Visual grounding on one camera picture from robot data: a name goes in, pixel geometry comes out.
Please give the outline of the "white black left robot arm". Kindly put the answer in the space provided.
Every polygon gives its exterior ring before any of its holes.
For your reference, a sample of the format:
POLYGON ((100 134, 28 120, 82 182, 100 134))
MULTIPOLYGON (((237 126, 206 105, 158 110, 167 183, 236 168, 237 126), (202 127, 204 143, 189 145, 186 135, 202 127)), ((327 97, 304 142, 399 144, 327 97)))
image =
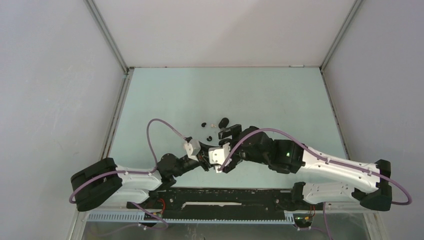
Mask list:
POLYGON ((186 155, 178 158, 164 154, 151 170, 120 166, 113 158, 104 158, 70 178, 73 192, 69 201, 79 212, 129 202, 153 208, 158 202, 155 191, 167 190, 177 177, 199 167, 218 171, 228 154, 227 146, 210 146, 195 140, 184 143, 183 148, 186 155))

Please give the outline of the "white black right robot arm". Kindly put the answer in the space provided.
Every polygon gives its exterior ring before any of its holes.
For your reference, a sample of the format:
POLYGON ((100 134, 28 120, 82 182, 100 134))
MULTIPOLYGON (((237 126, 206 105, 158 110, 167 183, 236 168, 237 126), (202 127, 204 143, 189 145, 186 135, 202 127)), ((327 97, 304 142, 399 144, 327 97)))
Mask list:
POLYGON ((291 204, 304 209, 309 204, 354 202, 369 210, 387 212, 392 206, 391 163, 380 159, 374 163, 355 162, 320 152, 297 140, 272 139, 258 127, 242 130, 240 124, 218 133, 219 145, 229 146, 231 157, 222 168, 232 171, 240 162, 266 165, 279 174, 303 174, 329 178, 327 183, 296 182, 291 204))

